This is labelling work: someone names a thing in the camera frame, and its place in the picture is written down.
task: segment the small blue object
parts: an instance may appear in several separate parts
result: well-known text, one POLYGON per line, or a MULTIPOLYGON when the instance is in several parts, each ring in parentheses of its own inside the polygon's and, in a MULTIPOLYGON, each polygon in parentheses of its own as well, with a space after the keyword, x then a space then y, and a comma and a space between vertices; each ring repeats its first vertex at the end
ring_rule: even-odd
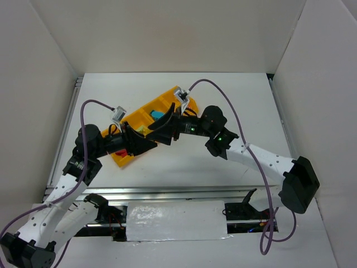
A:
POLYGON ((164 115, 164 113, 152 110, 150 115, 156 121, 156 120, 159 120, 164 115))

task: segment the white table surface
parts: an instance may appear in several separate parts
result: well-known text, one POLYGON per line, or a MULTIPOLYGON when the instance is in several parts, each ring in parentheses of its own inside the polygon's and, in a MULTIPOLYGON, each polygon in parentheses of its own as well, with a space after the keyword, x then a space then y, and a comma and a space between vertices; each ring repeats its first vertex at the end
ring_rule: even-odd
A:
MULTIPOLYGON (((228 95, 242 121, 246 139, 264 149, 289 156, 286 138, 265 74, 243 73, 121 73, 85 74, 69 131, 54 176, 56 183, 71 156, 80 128, 79 111, 87 99, 124 107, 130 114, 160 94, 179 85, 183 89, 200 78, 213 80, 228 95)), ((225 99, 210 84, 201 83, 190 94, 200 112, 217 105, 228 119, 227 128, 238 133, 237 123, 225 99)), ((85 109, 85 123, 101 130, 111 124, 110 111, 96 104, 85 109)), ((123 169, 110 156, 91 183, 99 187, 231 186, 263 185, 260 174, 236 162, 215 158, 204 146, 207 138, 181 135, 171 146, 159 145, 123 169)))
MULTIPOLYGON (((291 231, 292 216, 281 208, 276 218, 279 233, 274 237, 281 239, 291 231)), ((297 220, 295 235, 287 242, 273 243, 266 256, 259 252, 261 233, 234 234, 224 240, 141 243, 75 237, 59 267, 337 268, 315 200, 297 220)))
MULTIPOLYGON (((111 106, 121 105, 131 113, 175 85, 187 89, 200 78, 213 80, 227 93, 242 120, 248 141, 277 154, 290 155, 265 74, 86 74, 56 178, 71 156, 83 101, 98 99, 111 106)), ((191 96, 201 112, 210 104, 220 106, 228 119, 228 129, 238 133, 232 112, 211 85, 198 85, 191 96)), ((105 129, 110 124, 109 112, 90 104, 85 110, 85 122, 105 129)), ((181 135, 172 146, 159 145, 124 169, 110 156, 103 157, 103 168, 91 187, 262 185, 259 173, 239 163, 212 157, 205 142, 203 137, 181 135)), ((274 243, 267 256, 259 252, 260 233, 234 234, 224 240, 141 243, 112 242, 109 237, 76 237, 60 267, 336 268, 315 200, 297 220, 293 238, 285 243, 274 243)), ((277 223, 279 233, 275 238, 286 237, 292 228, 292 216, 286 208, 280 209, 277 223)))

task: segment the white panel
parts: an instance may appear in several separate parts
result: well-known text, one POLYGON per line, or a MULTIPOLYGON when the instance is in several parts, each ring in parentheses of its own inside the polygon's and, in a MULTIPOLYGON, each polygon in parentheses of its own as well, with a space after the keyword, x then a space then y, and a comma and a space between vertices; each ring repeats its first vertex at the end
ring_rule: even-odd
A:
POLYGON ((227 235, 223 201, 129 203, 128 241, 219 240, 227 235))
MULTIPOLYGON (((200 78, 212 79, 226 92, 241 118, 246 139, 278 155, 289 156, 272 92, 265 74, 227 73, 137 73, 86 74, 69 127, 63 154, 55 173, 57 180, 72 154, 80 128, 79 111, 87 99, 134 112, 160 94, 179 85, 184 89, 200 78)), ((237 122, 225 99, 210 84, 202 83, 190 94, 200 112, 219 106, 228 119, 227 128, 238 133, 237 122)), ((106 129, 110 111, 96 104, 85 109, 85 123, 106 129)), ((180 135, 171 146, 160 144, 120 169, 110 156, 102 157, 103 168, 90 187, 262 185, 259 172, 210 155, 206 137, 180 135)))
POLYGON ((27 1, 0 2, 0 204, 43 195, 74 81, 27 1))
POLYGON ((306 0, 32 0, 78 73, 274 73, 306 0))
POLYGON ((339 266, 354 267, 357 22, 341 1, 307 1, 274 85, 295 147, 320 179, 318 200, 339 266))
POLYGON ((356 0, 342 0, 347 9, 357 19, 357 1, 356 0))
MULTIPOLYGON (((297 215, 296 234, 274 243, 267 256, 259 252, 260 233, 234 234, 224 240, 112 242, 109 237, 75 237, 59 267, 171 267, 171 268, 337 268, 324 224, 313 200, 306 214, 297 215)), ((287 209, 277 214, 279 233, 288 235, 292 217, 287 209)))

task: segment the white wall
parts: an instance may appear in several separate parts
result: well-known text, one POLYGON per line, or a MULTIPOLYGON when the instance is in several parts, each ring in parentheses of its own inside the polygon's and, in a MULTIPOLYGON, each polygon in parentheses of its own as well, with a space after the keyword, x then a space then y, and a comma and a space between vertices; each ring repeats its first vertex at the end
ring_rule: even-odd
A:
POLYGON ((79 74, 274 73, 306 0, 32 0, 79 74))
POLYGON ((74 79, 27 1, 0 1, 0 37, 2 229, 41 200, 74 79))
POLYGON ((321 182, 340 267, 355 267, 357 22, 340 0, 308 0, 274 77, 288 130, 321 182))
POLYGON ((357 1, 356 0, 342 0, 347 9, 357 19, 357 1))

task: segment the yellow plastic tray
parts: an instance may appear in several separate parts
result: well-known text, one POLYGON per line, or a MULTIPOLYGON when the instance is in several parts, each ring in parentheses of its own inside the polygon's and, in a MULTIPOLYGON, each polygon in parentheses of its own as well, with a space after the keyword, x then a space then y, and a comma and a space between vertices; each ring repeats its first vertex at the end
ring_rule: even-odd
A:
MULTIPOLYGON (((151 102, 147 103, 143 107, 137 109, 132 114, 124 117, 121 122, 128 121, 129 125, 134 130, 140 132, 143 135, 149 134, 151 131, 147 127, 154 122, 154 119, 150 115, 150 113, 153 110, 166 113, 173 102, 177 107, 181 105, 181 103, 176 99, 176 97, 173 94, 176 88, 177 86, 163 93, 162 95, 152 100, 151 102)), ((192 99, 191 97, 189 98, 190 98, 190 103, 188 108, 192 109, 198 114, 199 109, 197 107, 195 100, 192 99)), ((108 129, 102 132, 103 137, 105 137, 106 135, 108 135, 108 129)), ((111 154, 111 156, 119 167, 125 166, 135 158, 135 156, 129 156, 129 155, 123 157, 119 155, 119 153, 113 153, 111 154)))

